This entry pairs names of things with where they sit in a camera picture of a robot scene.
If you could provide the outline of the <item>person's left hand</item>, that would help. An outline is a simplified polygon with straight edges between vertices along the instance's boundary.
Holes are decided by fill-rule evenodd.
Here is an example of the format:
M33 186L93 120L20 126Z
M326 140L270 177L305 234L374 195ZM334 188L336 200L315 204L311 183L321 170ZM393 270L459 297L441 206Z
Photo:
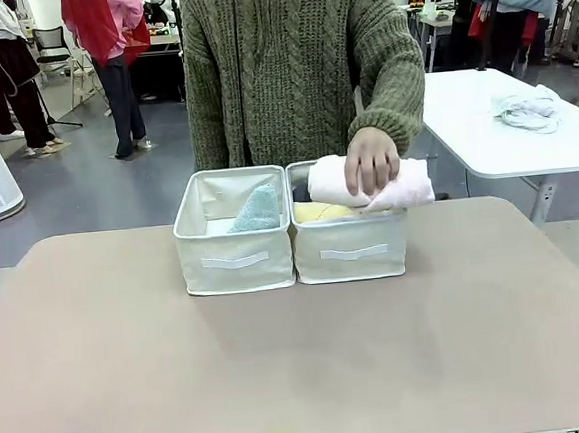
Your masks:
M346 187L351 195L372 195L398 176L400 158L393 139L379 128L354 134L345 160Z

